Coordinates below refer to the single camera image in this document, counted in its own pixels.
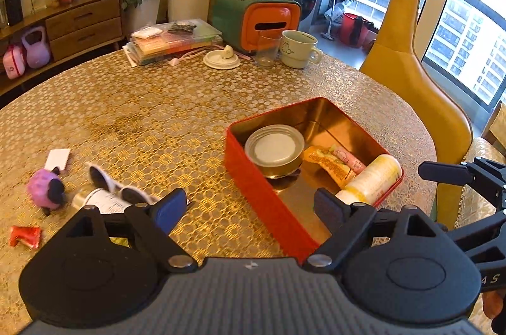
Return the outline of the person's right hand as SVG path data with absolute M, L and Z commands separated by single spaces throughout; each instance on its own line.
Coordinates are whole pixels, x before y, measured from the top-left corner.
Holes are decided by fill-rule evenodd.
M 503 310 L 504 294 L 500 290 L 487 291 L 482 294 L 483 312 L 487 318 L 493 320 Z

